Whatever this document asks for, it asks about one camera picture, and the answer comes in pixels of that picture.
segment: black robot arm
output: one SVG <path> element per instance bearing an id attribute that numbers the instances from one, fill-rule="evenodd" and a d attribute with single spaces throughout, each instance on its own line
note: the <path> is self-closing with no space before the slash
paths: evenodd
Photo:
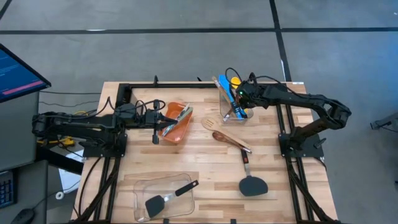
<path id="1" fill-rule="evenodd" d="M 267 109 L 269 106 L 290 105 L 310 108 L 317 112 L 319 119 L 304 127 L 296 127 L 288 136 L 283 136 L 286 139 L 285 143 L 287 143 L 285 146 L 291 151 L 303 151 L 304 142 L 323 130 L 345 127 L 348 117 L 351 115 L 349 108 L 337 100 L 329 99 L 323 95 L 289 92 L 281 84 L 260 85 L 257 83 L 254 74 L 251 74 L 248 81 L 243 81 L 237 87 L 236 93 L 238 104 L 243 109 L 256 106 Z M 324 139 L 322 141 L 311 141 L 310 147 L 318 148 L 323 141 Z"/>
<path id="2" fill-rule="evenodd" d="M 157 132 L 177 123 L 158 112 L 159 107 L 159 100 L 154 100 L 154 109 L 142 114 L 131 103 L 104 116 L 47 112 L 33 117 L 32 132 L 43 139 L 58 139 L 58 135 L 86 139 L 79 142 L 85 148 L 84 157 L 122 157 L 126 150 L 126 129 L 153 129 L 152 142 L 158 144 Z"/>

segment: computer monitor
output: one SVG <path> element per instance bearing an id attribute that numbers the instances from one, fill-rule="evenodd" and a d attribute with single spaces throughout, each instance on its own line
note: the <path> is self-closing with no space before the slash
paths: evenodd
<path id="1" fill-rule="evenodd" d="M 0 44 L 0 103 L 50 86 L 48 80 Z"/>

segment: gray concrete floor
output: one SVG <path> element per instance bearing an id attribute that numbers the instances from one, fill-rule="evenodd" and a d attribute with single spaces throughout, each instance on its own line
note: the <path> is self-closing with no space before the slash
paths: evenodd
<path id="1" fill-rule="evenodd" d="M 282 28 L 398 27 L 398 2 L 278 0 Z M 273 27 L 268 1 L 260 0 L 13 0 L 0 30 Z M 369 123 L 398 111 L 397 32 L 284 33 L 292 79 L 309 93 L 348 105 L 345 129 L 325 131 L 331 191 L 346 223 L 396 223 L 398 140 Z M 274 33 L 0 35 L 0 42 L 44 77 L 52 91 L 101 91 L 105 81 L 210 80 L 226 67 L 283 80 Z M 98 95 L 40 94 L 47 103 L 74 105 Z M 76 109 L 96 108 L 92 103 Z M 40 105 L 40 112 L 66 111 Z M 49 191 L 59 176 L 49 173 Z M 66 222 L 70 194 L 49 202 L 48 222 Z"/>

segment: keyboard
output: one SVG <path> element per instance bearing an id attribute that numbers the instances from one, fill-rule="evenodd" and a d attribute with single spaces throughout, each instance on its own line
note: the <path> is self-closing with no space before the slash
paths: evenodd
<path id="1" fill-rule="evenodd" d="M 0 208 L 17 203 L 16 187 L 15 171 L 0 172 Z"/>

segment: black turner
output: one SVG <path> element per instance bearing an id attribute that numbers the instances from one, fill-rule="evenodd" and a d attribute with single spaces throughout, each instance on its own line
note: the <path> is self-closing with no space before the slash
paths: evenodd
<path id="1" fill-rule="evenodd" d="M 182 188 L 176 190 L 174 193 L 167 194 L 164 198 L 160 195 L 156 195 L 155 197 L 152 197 L 149 200 L 147 200 L 145 202 L 145 207 L 147 208 L 149 218 L 153 218 L 156 215 L 158 215 L 164 209 L 165 202 L 168 202 L 169 200 L 175 197 L 187 193 L 189 190 L 196 187 L 197 185 L 199 185 L 199 182 L 195 180 L 190 184 L 187 184 Z"/>
<path id="2" fill-rule="evenodd" d="M 248 154 L 245 150 L 241 150 L 244 170 L 246 177 L 239 183 L 239 190 L 244 196 L 257 196 L 268 192 L 268 185 L 265 181 L 258 177 L 250 175 Z"/>

